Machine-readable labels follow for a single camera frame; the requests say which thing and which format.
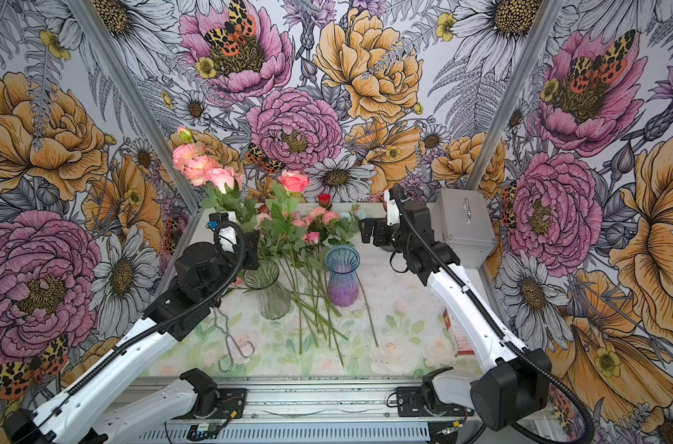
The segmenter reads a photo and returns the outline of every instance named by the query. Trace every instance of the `black cable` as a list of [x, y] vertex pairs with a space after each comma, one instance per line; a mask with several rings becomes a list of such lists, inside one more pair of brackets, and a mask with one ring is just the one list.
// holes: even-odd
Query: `black cable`
[[388, 402], [390, 401], [390, 397], [393, 396], [393, 395], [395, 395], [395, 394], [396, 394], [396, 393], [394, 392], [394, 393], [388, 395], [388, 397], [385, 399], [385, 405], [386, 405], [386, 407], [398, 407], [398, 403], [396, 403], [394, 406], [392, 406], [391, 404], [388, 403]]
[[175, 324], [176, 322], [180, 321], [181, 319], [187, 317], [188, 315], [191, 315], [195, 313], [198, 310], [201, 310], [203, 307], [208, 306], [209, 304], [213, 303], [216, 301], [220, 295], [225, 292], [225, 290], [228, 288], [229, 285], [231, 285], [236, 277], [238, 276], [238, 273], [241, 271], [241, 267], [243, 267], [243, 262], [245, 261], [246, 258], [246, 238], [245, 235], [243, 234], [243, 230], [241, 229], [240, 225], [236, 224], [235, 222], [231, 222], [229, 220], [224, 220], [222, 222], [218, 223], [218, 226], [216, 227], [216, 230], [214, 231], [214, 238], [218, 235], [218, 231], [223, 227], [223, 226], [230, 226], [232, 227], [235, 232], [236, 232], [236, 240], [238, 242], [237, 247], [238, 251], [236, 253], [236, 262], [233, 265], [233, 268], [231, 269], [231, 273], [229, 276], [223, 281], [223, 283], [216, 289], [214, 290], [208, 297], [205, 297], [201, 302], [194, 304], [193, 306], [190, 306], [186, 310], [183, 310], [181, 313], [175, 315], [174, 317], [167, 319], [163, 321], [162, 323], [154, 325], [152, 328], [148, 328], [144, 332], [141, 332], [137, 334], [137, 336], [131, 337], [128, 339], [126, 342], [123, 342], [120, 345], [117, 345], [112, 351], [105, 355], [105, 358], [102, 359], [100, 362], [97, 363], [95, 367], [90, 369], [83, 378], [81, 378], [75, 385], [70, 387], [67, 390], [67, 393], [69, 396], [75, 395], [80, 389], [82, 389], [87, 383], [89, 383], [93, 378], [95, 378], [103, 368], [107, 367], [107, 365], [112, 362], [116, 357], [118, 357], [120, 354], [122, 354], [125, 350], [127, 350], [129, 347], [131, 347], [133, 344], [136, 344], [137, 342], [141, 341], [142, 339], [146, 338], [147, 336], [156, 333], [160, 330], [167, 330], [171, 325]]
[[169, 440], [169, 444], [174, 444], [171, 442], [171, 438], [169, 438], [169, 429], [166, 428], [166, 421], [164, 421], [164, 433], [166, 433], [166, 439]]
[[[422, 235], [416, 230], [413, 221], [405, 214], [405, 210], [403, 208], [403, 202], [400, 200], [400, 197], [398, 197], [398, 191], [393, 192], [392, 190], [391, 194], [393, 194], [393, 200], [395, 201], [395, 205], [398, 207], [398, 212], [400, 213], [401, 220], [405, 221], [405, 224], [408, 226], [408, 229], [415, 235], [415, 237], [422, 244], [423, 249], [428, 254], [430, 254], [430, 257], [432, 257], [433, 261], [435, 261], [435, 263], [441, 269], [443, 269], [445, 273], [447, 273], [447, 275], [450, 276], [450, 278], [452, 278], [452, 280], [454, 280], [457, 283], [457, 285], [460, 286], [461, 289], [464, 289], [466, 286], [465, 282], [462, 279], [460, 279], [460, 277], [457, 276], [456, 273], [452, 271], [452, 269], [450, 269], [448, 264], [445, 263], [445, 261], [443, 261], [440, 258], [440, 256], [437, 255], [435, 250], [432, 249], [432, 247], [425, 241], [425, 239], [423, 239]], [[503, 339], [505, 337], [504, 332], [501, 330], [501, 328], [499, 328], [496, 322], [494, 322], [494, 319], [492, 319], [492, 316], [489, 314], [484, 305], [482, 305], [482, 302], [479, 300], [479, 297], [477, 297], [477, 295], [475, 295], [472, 292], [472, 290], [469, 289], [469, 287], [465, 292], [465, 294], [470, 298], [475, 307], [477, 307], [477, 310], [487, 321], [487, 324], [489, 324], [491, 329], [494, 330], [494, 333], [497, 334], [497, 337], [499, 337], [499, 339]], [[560, 379], [556, 378], [553, 374], [549, 373], [548, 371], [537, 365], [534, 361], [529, 359], [526, 353], [520, 350], [519, 347], [517, 347], [510, 341], [505, 342], [504, 345], [506, 345], [506, 347], [509, 350], [511, 350], [512, 352], [514, 352], [514, 354], [517, 355], [517, 357], [523, 360], [531, 368], [534, 368], [536, 371], [542, 374], [546, 379], [548, 379], [551, 382], [551, 384], [553, 384], [557, 389], [559, 389], [563, 393], [563, 395], [565, 395], [571, 401], [571, 404], [576, 406], [578, 412], [581, 414], [584, 423], [583, 434], [578, 439], [575, 439], [573, 441], [555, 441], [546, 439], [542, 436], [535, 434], [532, 431], [528, 431], [527, 429], [523, 428], [521, 425], [517, 423], [513, 423], [512, 428], [514, 428], [514, 430], [518, 431], [522, 435], [526, 436], [528, 439], [531, 439], [532, 441], [535, 441], [539, 444], [589, 444], [590, 441], [593, 440], [595, 425], [593, 424], [593, 417], [588, 411], [588, 407], [586, 406], [586, 404], [584, 404], [580, 400], [578, 395], [573, 393], [570, 388], [568, 388], [563, 382], [561, 382]]]
[[18, 444], [18, 443], [20, 443], [21, 441], [23, 441], [24, 439], [26, 439], [26, 438], [28, 438], [29, 436], [31, 436], [31, 434], [33, 434], [35, 431], [40, 431], [40, 428], [43, 427], [43, 425], [44, 425], [45, 423], [47, 423], [48, 420], [51, 419], [51, 418], [53, 417], [53, 415], [57, 415], [58, 413], [61, 412], [61, 411], [60, 411], [60, 408], [63, 407], [63, 404], [67, 403], [69, 399], [70, 399], [70, 395], [66, 396], [65, 399], [63, 399], [63, 401], [62, 401], [60, 404], [58, 404], [56, 407], [54, 407], [53, 410], [50, 412], [50, 414], [49, 414], [48, 416], [46, 416], [45, 419], [44, 419], [43, 421], [40, 422], [40, 424], [38, 425], [37, 428], [34, 428], [32, 431], [26, 433], [26, 434], [25, 434], [24, 436], [22, 436], [21, 438], [19, 438], [19, 439], [13, 441], [11, 444]]
[[477, 429], [477, 431], [475, 431], [474, 433], [472, 433], [472, 434], [470, 435], [470, 437], [467, 438], [467, 440], [466, 440], [464, 443], [462, 443], [462, 444], [472, 444], [472, 443], [474, 443], [476, 440], [479, 439], [480, 436], [482, 436], [482, 433], [484, 433], [484, 431], [485, 431], [486, 429], [487, 429], [487, 426], [484, 425], [484, 423], [482, 423], [482, 425], [479, 426], [479, 428]]

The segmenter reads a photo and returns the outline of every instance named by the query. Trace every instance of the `table surface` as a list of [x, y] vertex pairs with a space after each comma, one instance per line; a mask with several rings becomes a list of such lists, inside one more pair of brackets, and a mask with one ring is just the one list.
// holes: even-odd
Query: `table surface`
[[[306, 213], [313, 204], [300, 204]], [[334, 211], [346, 211], [351, 204], [334, 204]], [[361, 206], [373, 217], [385, 214], [381, 204]], [[212, 233], [205, 228], [208, 213], [204, 212], [192, 242], [212, 242]], [[268, 320], [258, 311], [257, 297], [234, 290], [224, 297], [221, 311], [229, 318], [229, 331], [239, 344], [249, 340], [255, 346], [250, 358], [243, 358], [230, 343], [234, 365], [228, 372], [219, 369], [218, 360], [226, 354], [224, 335], [215, 328], [209, 315], [180, 344], [164, 353], [142, 376], [174, 377], [199, 368], [216, 378], [260, 377], [416, 377], [446, 366], [463, 372], [481, 374], [473, 355], [454, 356], [452, 342], [445, 330], [444, 305], [421, 285], [412, 273], [399, 274], [388, 265], [390, 253], [354, 238], [361, 255], [357, 274], [361, 279], [378, 346], [371, 333], [364, 295], [349, 307], [338, 308], [341, 318], [332, 318], [334, 327], [349, 340], [339, 338], [339, 350], [321, 337], [319, 343], [305, 341], [303, 328], [302, 354], [299, 354], [300, 324], [294, 304], [284, 317]], [[395, 258], [393, 266], [403, 269], [405, 261]], [[481, 278], [468, 269], [475, 288], [484, 295]], [[219, 325], [224, 319], [219, 317]], [[228, 359], [222, 361], [228, 367]]]

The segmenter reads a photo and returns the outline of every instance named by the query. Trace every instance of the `glass vase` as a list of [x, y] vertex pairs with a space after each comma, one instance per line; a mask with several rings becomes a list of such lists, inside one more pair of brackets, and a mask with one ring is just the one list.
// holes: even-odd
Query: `glass vase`
[[278, 281], [280, 268], [275, 262], [260, 261], [257, 270], [246, 270], [243, 282], [258, 297], [260, 314], [266, 319], [279, 319], [290, 309], [290, 292]]
[[335, 306], [348, 307], [359, 297], [356, 269], [360, 262], [359, 253], [349, 245], [335, 246], [324, 258], [331, 273], [327, 295]]

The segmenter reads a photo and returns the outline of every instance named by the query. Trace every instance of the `green leaf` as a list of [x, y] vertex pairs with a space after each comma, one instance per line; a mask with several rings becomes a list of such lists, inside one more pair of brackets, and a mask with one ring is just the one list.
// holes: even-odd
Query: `green leaf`
[[275, 197], [278, 202], [282, 203], [288, 198], [288, 193], [285, 191], [283, 184], [273, 181], [273, 191], [275, 192]]
[[246, 374], [250, 374], [253, 370], [257, 369], [261, 360], [260, 355], [252, 357], [248, 364], [246, 364]]
[[350, 360], [349, 366], [346, 369], [348, 374], [358, 374], [359, 373], [359, 360]]
[[273, 220], [275, 221], [282, 219], [283, 212], [277, 202], [273, 202], [272, 205], [270, 205], [270, 214], [273, 216]]
[[423, 331], [423, 328], [425, 328], [425, 322], [419, 320], [415, 324], [413, 324], [413, 333], [420, 333]]
[[288, 214], [297, 211], [297, 205], [300, 203], [300, 200], [297, 198], [289, 198], [288, 199], [288, 207], [285, 210]]
[[395, 319], [393, 319], [393, 316], [387, 315], [385, 317], [385, 322], [390, 325], [391, 328], [394, 330], [398, 330], [398, 324], [396, 324]]
[[201, 324], [196, 326], [194, 332], [196, 332], [196, 335], [200, 337], [202, 340], [206, 339], [206, 333], [203, 331], [203, 327], [201, 326]]
[[302, 343], [302, 352], [305, 353], [314, 345], [314, 338], [311, 334], [308, 334], [305, 338], [305, 341]]
[[235, 324], [238, 323], [238, 321], [240, 321], [241, 317], [243, 317], [243, 313], [238, 313], [234, 317], [231, 317], [231, 320], [228, 322], [228, 326], [233, 327]]

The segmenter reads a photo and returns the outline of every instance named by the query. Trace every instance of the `metal box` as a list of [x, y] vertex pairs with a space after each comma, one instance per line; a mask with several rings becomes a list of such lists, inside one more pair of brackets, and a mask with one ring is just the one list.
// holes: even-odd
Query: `metal box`
[[497, 244], [484, 197], [479, 191], [443, 188], [437, 203], [442, 241], [450, 245], [463, 266], [478, 268]]

